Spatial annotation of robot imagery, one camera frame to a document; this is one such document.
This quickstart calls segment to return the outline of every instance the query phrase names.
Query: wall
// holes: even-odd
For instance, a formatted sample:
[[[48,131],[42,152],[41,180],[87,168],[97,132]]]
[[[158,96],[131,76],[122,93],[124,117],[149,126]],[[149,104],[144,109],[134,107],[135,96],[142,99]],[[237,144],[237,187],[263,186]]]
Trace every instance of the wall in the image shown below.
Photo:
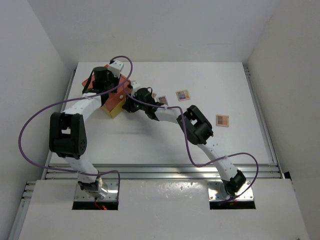
[[[63,99],[71,72],[27,0],[1,1],[0,32],[0,239],[7,239],[26,181],[42,173],[22,158],[20,129],[32,113]],[[27,155],[42,164],[51,111],[36,118],[23,138]]]
[[[248,66],[311,239],[320,236],[320,1],[283,0]]]
[[[247,61],[279,0],[28,0],[69,66]]]

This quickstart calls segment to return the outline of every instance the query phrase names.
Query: grid card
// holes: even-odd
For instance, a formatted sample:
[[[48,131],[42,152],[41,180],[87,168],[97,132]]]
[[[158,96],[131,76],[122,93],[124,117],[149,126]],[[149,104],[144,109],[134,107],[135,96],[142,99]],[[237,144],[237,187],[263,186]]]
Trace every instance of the grid card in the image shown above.
[[[220,127],[229,127],[229,116],[227,115],[217,115],[215,120],[215,125]]]
[[[166,96],[159,96],[158,97],[158,102],[169,106]]]
[[[176,91],[175,93],[179,101],[185,101],[190,99],[188,90]]]

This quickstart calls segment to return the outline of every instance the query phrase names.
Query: white platform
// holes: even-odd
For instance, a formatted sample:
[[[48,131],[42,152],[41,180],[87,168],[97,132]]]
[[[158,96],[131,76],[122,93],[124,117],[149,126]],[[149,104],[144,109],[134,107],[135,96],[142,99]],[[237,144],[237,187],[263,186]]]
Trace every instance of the white platform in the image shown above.
[[[242,210],[210,210],[205,181],[156,180],[121,181],[118,211],[72,210],[76,184],[38,180],[19,239],[309,239],[289,179],[258,179]]]
[[[82,85],[94,67],[107,62],[80,62],[69,99],[82,95]],[[129,72],[125,63],[124,75]],[[260,164],[272,157],[260,128],[243,66],[239,62],[134,62],[130,78],[152,87],[157,96],[166,95],[170,106],[196,105],[213,125],[216,142],[225,154],[248,152]],[[188,89],[191,100],[178,101],[176,91]],[[216,115],[228,115],[229,127],[216,126]],[[176,124],[150,120],[144,112],[120,113],[111,119],[97,110],[86,122],[86,152],[94,164],[189,164],[183,133]],[[191,144],[197,163],[206,155]],[[247,156],[232,159],[236,164],[253,164]],[[55,153],[51,164],[65,164]]]

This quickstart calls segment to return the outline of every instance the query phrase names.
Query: orange box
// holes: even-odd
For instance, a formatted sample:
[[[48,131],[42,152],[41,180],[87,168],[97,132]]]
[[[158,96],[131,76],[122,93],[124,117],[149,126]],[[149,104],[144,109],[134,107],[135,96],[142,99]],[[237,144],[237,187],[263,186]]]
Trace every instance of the orange box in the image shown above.
[[[124,80],[126,79],[125,76],[121,74],[119,84],[123,83]],[[92,82],[95,80],[95,75],[91,77],[91,83],[88,86],[88,89],[92,88]],[[82,86],[85,86],[87,83],[88,79],[84,80],[82,82]],[[103,110],[105,110],[112,118],[116,117],[122,110],[122,106],[126,102],[126,93],[125,90],[128,93],[131,93],[132,89],[128,87],[129,81],[127,81],[124,86],[120,86],[117,89],[117,92],[110,92],[109,93],[109,98],[106,100],[105,104],[102,106]]]

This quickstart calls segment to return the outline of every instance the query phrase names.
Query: robotic arm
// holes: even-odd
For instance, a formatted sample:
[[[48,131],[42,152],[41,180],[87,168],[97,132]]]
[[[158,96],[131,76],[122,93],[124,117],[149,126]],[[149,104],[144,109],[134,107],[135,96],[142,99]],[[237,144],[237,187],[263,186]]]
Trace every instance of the robotic arm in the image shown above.
[[[123,66],[122,62],[116,60],[111,62],[108,67],[95,67],[92,71],[94,74],[92,88],[88,89],[92,73],[87,85],[84,87],[82,96],[86,99],[76,102],[64,112],[53,113],[50,118],[50,150],[57,153],[59,157],[64,158],[74,170],[78,171],[77,180],[81,189],[86,191],[88,195],[98,199],[103,199],[108,192],[107,189],[104,189],[102,178],[100,176],[81,174],[96,175],[99,173],[85,153],[87,148],[85,121],[96,109],[103,106],[109,98],[108,94],[95,97],[90,96],[116,87],[119,84]],[[131,96],[136,100],[156,106],[163,105],[163,103],[156,102],[148,89],[141,87],[138,82],[132,81],[129,86],[132,88]],[[184,114],[181,115],[177,109],[157,108],[139,104],[127,96],[122,108],[129,113],[142,110],[152,120],[179,124],[181,128],[183,128],[182,118],[184,118],[187,139],[190,143],[202,149],[210,160],[223,156],[214,142],[212,125],[194,105],[187,108]],[[221,176],[226,192],[231,196],[235,196],[246,182],[246,177],[227,157],[214,162],[214,165]]]

